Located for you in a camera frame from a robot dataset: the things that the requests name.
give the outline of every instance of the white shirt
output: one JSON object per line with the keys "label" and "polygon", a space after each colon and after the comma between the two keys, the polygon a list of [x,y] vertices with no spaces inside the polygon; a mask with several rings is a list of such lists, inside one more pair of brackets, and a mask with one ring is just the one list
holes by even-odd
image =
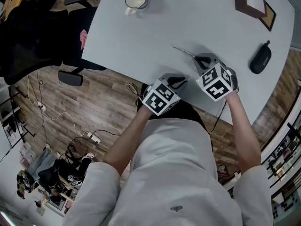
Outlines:
{"label": "white shirt", "polygon": [[209,136],[195,121],[150,120],[130,171],[119,192],[119,174],[112,166],[90,164],[63,225],[273,224],[266,169],[257,166],[245,172],[231,199],[217,181]]}

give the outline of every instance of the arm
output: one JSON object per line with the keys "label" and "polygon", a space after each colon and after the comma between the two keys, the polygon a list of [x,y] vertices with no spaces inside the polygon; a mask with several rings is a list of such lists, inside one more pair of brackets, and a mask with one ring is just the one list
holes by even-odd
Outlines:
{"label": "arm", "polygon": [[152,112],[143,105],[104,157],[103,162],[114,167],[119,175],[123,173],[137,150],[140,136],[151,115]]}
{"label": "arm", "polygon": [[238,94],[232,92],[226,96],[226,100],[232,116],[238,164],[243,174],[261,164],[260,146]]}
{"label": "arm", "polygon": [[152,115],[142,106],[127,129],[105,155],[91,163],[74,204],[64,217],[64,226],[99,226],[112,212],[119,194],[120,175],[138,147],[140,135]]}
{"label": "arm", "polygon": [[233,190],[240,207],[243,225],[273,225],[268,174],[261,166],[259,142],[237,93],[226,96],[231,111],[241,178]]}

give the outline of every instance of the white cable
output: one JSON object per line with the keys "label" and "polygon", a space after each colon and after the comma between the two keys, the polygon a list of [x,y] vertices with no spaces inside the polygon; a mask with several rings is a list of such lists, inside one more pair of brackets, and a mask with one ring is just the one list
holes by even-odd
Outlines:
{"label": "white cable", "polygon": [[[30,103],[31,103],[32,105],[34,105],[34,100],[36,100],[37,104],[39,105],[39,101],[38,101],[38,99],[37,99],[36,97],[33,97],[33,102],[30,100],[30,96],[29,96],[29,76],[28,76],[28,75],[27,75],[27,80],[28,80],[28,83],[27,83],[27,96],[28,96],[28,99],[29,99],[29,101],[30,101]],[[76,134],[78,134],[79,136],[83,136],[85,133],[89,133],[88,131],[84,131],[83,134],[78,133],[78,132],[76,131],[76,128],[75,128],[75,121],[74,121],[74,118],[73,118],[72,115],[71,115],[69,112],[67,112],[67,111],[65,111],[65,112],[63,112],[63,113],[60,113],[60,114],[57,116],[56,119],[53,119],[53,118],[49,117],[49,116],[45,113],[44,110],[43,110],[43,113],[44,113],[44,115],[46,115],[49,119],[51,119],[51,120],[53,120],[53,121],[57,121],[57,119],[60,117],[60,115],[62,115],[62,114],[64,114],[64,113],[67,113],[67,114],[69,114],[69,115],[71,116],[71,118],[72,118],[72,120],[73,120],[74,130],[75,130],[75,133],[76,133]]]}
{"label": "white cable", "polygon": [[139,95],[138,91],[137,91],[137,86],[135,84],[130,84],[130,83],[126,83],[125,84],[126,88],[131,91],[134,95],[138,96],[138,98],[141,100],[142,102],[142,99],[141,99],[141,96]]}
{"label": "white cable", "polygon": [[71,115],[69,112],[67,112],[67,111],[60,113],[60,114],[57,116],[56,119],[53,119],[53,118],[49,117],[49,116],[45,113],[45,111],[43,111],[43,113],[44,113],[49,119],[51,119],[51,120],[53,120],[53,121],[57,121],[57,119],[60,117],[60,115],[67,113],[67,114],[69,114],[69,115],[71,116],[71,118],[72,118],[72,120],[73,120],[74,130],[75,130],[76,134],[78,134],[79,136],[82,137],[85,133],[87,133],[87,134],[89,133],[88,131],[84,131],[83,134],[78,133],[78,132],[76,131],[76,128],[75,128],[75,121],[74,121],[74,118],[73,118],[72,115]]}
{"label": "white cable", "polygon": [[28,96],[28,99],[29,99],[29,101],[32,105],[34,105],[34,100],[36,100],[37,104],[39,104],[36,97],[33,97],[33,102],[30,100],[30,96],[29,96],[29,77],[28,77],[28,75],[27,75],[27,80],[28,80],[28,82],[27,82],[27,96]]}

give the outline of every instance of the sleeve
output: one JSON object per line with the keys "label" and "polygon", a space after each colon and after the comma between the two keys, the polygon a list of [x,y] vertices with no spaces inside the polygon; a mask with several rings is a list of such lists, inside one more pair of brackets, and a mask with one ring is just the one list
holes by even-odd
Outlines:
{"label": "sleeve", "polygon": [[268,173],[264,166],[246,171],[235,184],[233,196],[241,209],[244,225],[273,225]]}
{"label": "sleeve", "polygon": [[99,226],[115,207],[120,176],[109,164],[91,163],[63,226]]}

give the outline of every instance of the forearm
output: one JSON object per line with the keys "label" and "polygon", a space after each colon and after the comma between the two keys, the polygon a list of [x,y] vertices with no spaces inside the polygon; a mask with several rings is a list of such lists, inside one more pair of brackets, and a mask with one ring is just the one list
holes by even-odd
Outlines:
{"label": "forearm", "polygon": [[114,167],[120,175],[138,148],[140,136],[151,115],[152,112],[143,105],[126,130],[105,155],[103,162]]}
{"label": "forearm", "polygon": [[238,164],[243,174],[261,164],[260,145],[237,93],[226,96],[234,128]]}

